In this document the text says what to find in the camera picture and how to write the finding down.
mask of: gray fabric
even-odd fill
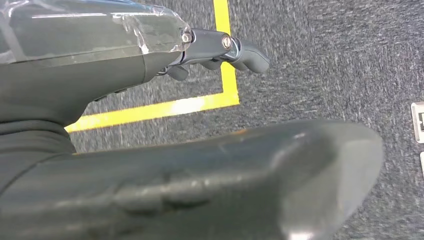
[[[212,0],[148,0],[214,28]],[[379,182],[335,240],[424,239],[424,179],[410,105],[424,100],[424,4],[418,0],[230,0],[234,35],[272,69],[238,72],[241,105],[72,134],[81,152],[176,143],[294,119],[364,123],[384,139]],[[218,72],[163,77],[91,104],[98,113],[218,93]]]

